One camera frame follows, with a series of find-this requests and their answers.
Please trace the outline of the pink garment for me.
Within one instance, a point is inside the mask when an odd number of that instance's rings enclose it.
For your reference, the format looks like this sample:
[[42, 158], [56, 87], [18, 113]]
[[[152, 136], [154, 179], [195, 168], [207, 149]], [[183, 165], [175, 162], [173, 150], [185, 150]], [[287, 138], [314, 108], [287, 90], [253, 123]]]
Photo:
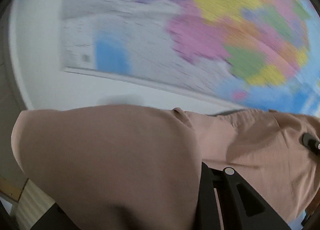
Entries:
[[80, 229], [190, 229], [202, 164], [234, 168], [285, 222], [317, 204], [319, 158], [304, 134], [319, 139], [318, 118], [105, 105], [23, 111], [11, 146]]

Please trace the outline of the colourful wall map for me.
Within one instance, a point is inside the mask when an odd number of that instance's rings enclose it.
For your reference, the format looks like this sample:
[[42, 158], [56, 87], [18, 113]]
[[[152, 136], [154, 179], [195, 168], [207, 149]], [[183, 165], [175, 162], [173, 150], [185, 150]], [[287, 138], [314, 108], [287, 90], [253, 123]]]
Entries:
[[65, 71], [319, 113], [315, 0], [62, 0]]

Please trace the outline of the wooden bed frame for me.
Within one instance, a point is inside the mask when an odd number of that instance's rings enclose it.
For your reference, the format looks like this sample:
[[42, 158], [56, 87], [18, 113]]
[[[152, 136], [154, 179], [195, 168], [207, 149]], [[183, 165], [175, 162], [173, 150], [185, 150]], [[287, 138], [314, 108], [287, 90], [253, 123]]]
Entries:
[[23, 182], [21, 187], [17, 187], [13, 185], [11, 182], [9, 182], [7, 179], [5, 179], [3, 176], [1, 176], [1, 179], [0, 179], [1, 197], [4, 197], [6, 200], [10, 202], [18, 203], [27, 182], [28, 182], [28, 179], [26, 179]]

